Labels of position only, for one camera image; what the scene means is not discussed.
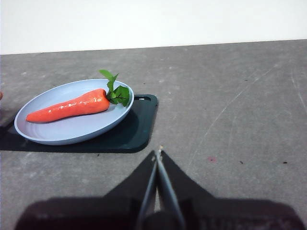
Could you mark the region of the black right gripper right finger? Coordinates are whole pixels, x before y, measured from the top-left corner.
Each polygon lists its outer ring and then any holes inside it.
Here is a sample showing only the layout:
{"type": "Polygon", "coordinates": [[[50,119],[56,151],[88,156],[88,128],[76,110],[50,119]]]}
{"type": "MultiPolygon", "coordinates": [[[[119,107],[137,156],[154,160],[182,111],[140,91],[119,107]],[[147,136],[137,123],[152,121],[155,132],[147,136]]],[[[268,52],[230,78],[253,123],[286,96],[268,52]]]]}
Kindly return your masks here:
{"type": "Polygon", "coordinates": [[[157,154],[161,186],[187,230],[303,230],[289,205],[261,199],[218,198],[189,178],[163,151],[157,154]]]}

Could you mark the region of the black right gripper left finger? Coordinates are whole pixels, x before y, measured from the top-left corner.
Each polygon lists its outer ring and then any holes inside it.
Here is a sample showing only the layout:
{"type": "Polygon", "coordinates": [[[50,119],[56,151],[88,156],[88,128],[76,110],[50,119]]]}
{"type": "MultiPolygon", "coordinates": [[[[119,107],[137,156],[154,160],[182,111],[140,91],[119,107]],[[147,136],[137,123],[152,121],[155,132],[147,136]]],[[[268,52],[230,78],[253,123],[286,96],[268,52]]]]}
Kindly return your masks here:
{"type": "Polygon", "coordinates": [[[148,197],[155,153],[104,196],[54,197],[29,205],[17,230],[131,230],[148,197]]]}

